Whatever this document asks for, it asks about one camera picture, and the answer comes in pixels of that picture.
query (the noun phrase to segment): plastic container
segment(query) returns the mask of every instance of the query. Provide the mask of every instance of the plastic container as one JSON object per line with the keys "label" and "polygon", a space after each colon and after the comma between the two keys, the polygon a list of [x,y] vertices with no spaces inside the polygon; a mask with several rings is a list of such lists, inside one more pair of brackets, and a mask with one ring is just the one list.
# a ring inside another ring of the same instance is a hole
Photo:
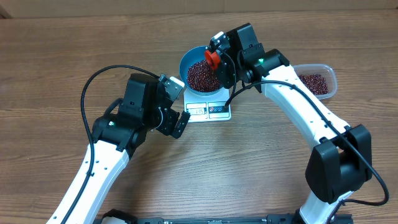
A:
{"label": "plastic container", "polygon": [[336,74],[329,65],[325,64],[306,64],[293,66],[297,75],[314,75],[319,74],[326,80],[328,85],[328,93],[315,95],[319,100],[332,97],[337,92]]}
{"label": "plastic container", "polygon": [[201,96],[210,96],[210,95],[213,95],[213,94],[219,92],[222,89],[222,86],[218,90],[204,93],[204,92],[192,90],[187,82],[189,67],[191,67],[194,63],[200,62],[201,60],[205,59],[205,50],[206,50],[206,46],[195,47],[195,48],[189,50],[182,57],[181,62],[180,62],[180,78],[185,83],[185,86],[187,87],[187,89],[189,89],[192,93],[201,95]]}

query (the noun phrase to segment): red plastic part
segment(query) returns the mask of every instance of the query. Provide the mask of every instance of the red plastic part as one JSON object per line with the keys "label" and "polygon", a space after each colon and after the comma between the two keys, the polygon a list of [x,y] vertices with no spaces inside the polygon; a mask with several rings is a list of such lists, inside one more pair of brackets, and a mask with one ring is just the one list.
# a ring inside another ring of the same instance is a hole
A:
{"label": "red plastic part", "polygon": [[221,62],[220,56],[217,52],[210,53],[209,50],[205,51],[205,59],[213,70],[216,70]]}

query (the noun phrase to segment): red beans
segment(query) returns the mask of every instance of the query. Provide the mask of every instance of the red beans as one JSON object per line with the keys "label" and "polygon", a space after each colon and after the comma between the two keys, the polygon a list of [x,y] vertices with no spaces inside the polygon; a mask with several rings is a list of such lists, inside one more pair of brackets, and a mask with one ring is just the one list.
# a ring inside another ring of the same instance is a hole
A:
{"label": "red beans", "polygon": [[323,95],[328,93],[328,85],[326,84],[325,78],[321,75],[299,75],[298,77],[314,95]]}
{"label": "red beans", "polygon": [[221,87],[216,73],[206,60],[194,63],[188,69],[187,83],[192,90],[208,93],[218,90]]}

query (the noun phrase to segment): white arm link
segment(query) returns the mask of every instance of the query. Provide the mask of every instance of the white arm link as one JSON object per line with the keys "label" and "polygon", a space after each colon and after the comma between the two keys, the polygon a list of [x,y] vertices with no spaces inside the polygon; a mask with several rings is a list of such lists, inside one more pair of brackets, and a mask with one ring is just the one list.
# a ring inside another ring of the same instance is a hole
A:
{"label": "white arm link", "polygon": [[[119,152],[116,150],[116,145],[114,144],[98,141],[94,144],[94,149],[95,161],[92,171],[94,176],[88,179],[83,194],[67,220],[69,224],[93,223],[109,188],[129,162],[129,156],[126,150]],[[90,164],[90,155],[90,145],[88,145],[86,156],[75,179],[47,224],[61,223],[66,215],[86,177]]]}
{"label": "white arm link", "polygon": [[[346,131],[345,126],[348,123],[334,115],[311,93],[300,81],[291,65],[287,67],[283,65],[271,70],[269,75],[262,78],[262,80],[277,80],[296,85],[310,97],[340,133]],[[326,123],[299,92],[290,89],[288,86],[279,84],[262,84],[261,88],[265,96],[276,103],[302,133],[310,150],[320,143],[319,140],[322,137],[331,139],[336,136],[329,127],[325,127]],[[337,203],[340,200],[348,198],[351,194],[352,192],[347,192],[340,196],[335,203],[329,204],[322,202],[311,192],[305,204],[300,208],[300,215],[307,224],[324,224]]]}

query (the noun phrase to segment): clear plastic container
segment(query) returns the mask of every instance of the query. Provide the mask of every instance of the clear plastic container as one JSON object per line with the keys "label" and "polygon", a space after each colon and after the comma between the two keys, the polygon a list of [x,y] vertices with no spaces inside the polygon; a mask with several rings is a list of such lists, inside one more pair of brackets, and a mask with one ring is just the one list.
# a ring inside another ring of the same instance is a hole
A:
{"label": "clear plastic container", "polygon": [[328,93],[322,95],[315,95],[319,100],[324,100],[332,97],[337,92],[336,74],[329,65],[325,64],[306,64],[293,66],[297,75],[314,75],[319,74],[326,80],[328,85]]}

